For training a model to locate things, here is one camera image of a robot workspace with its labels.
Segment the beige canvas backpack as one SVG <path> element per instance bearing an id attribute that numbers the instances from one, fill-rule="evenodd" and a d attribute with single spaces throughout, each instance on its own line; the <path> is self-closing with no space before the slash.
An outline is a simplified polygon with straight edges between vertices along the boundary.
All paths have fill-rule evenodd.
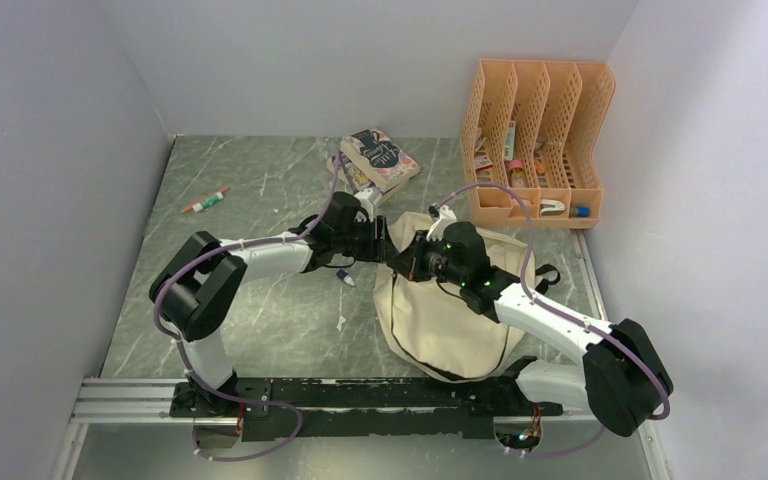
<path id="1" fill-rule="evenodd" d="M 419 230 L 431 227 L 427 214 L 403 213 L 389 226 L 398 251 Z M 527 244 L 514 237 L 478 228 L 492 265 L 521 273 Z M 532 253 L 526 270 L 529 287 L 545 293 L 561 280 L 554 265 L 536 267 Z M 458 297 L 440 290 L 434 281 L 409 282 L 385 265 L 378 265 L 373 302 L 389 348 L 430 377 L 449 383 L 481 380 L 511 356 L 525 337 L 522 330 L 498 324 L 470 311 Z"/>

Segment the floral Little Women book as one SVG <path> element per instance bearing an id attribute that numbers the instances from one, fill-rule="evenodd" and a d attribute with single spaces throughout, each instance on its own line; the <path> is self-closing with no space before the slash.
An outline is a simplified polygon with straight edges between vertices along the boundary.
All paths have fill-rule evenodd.
<path id="1" fill-rule="evenodd" d="M 344 136 L 340 150 L 381 190 L 400 186 L 420 172 L 414 158 L 377 128 Z"/>

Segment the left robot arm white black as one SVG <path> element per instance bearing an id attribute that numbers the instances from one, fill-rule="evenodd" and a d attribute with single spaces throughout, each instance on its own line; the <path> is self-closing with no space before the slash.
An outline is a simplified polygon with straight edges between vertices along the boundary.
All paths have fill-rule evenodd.
<path id="1" fill-rule="evenodd" d="M 376 214 L 372 188 L 334 192 L 324 209 L 271 237 L 220 240 L 206 231 L 190 236 L 149 290 L 155 327 L 176 346 L 197 403 L 221 416 L 237 400 L 237 374 L 221 326 L 241 287 L 283 275 L 382 263 L 393 253 L 387 223 Z"/>

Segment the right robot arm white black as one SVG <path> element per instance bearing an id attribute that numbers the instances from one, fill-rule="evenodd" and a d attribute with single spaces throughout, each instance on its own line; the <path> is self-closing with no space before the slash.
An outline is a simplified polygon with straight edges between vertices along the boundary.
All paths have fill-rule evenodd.
<path id="1" fill-rule="evenodd" d="M 640 323 L 595 319 L 529 288 L 523 274 L 490 258 L 473 224 L 419 231 L 386 264 L 408 281 L 457 287 L 472 313 L 533 334 L 574 361 L 575 369 L 551 374 L 531 363 L 504 382 L 499 398 L 508 412 L 522 414 L 541 402 L 577 406 L 623 437 L 669 416 L 673 382 Z"/>

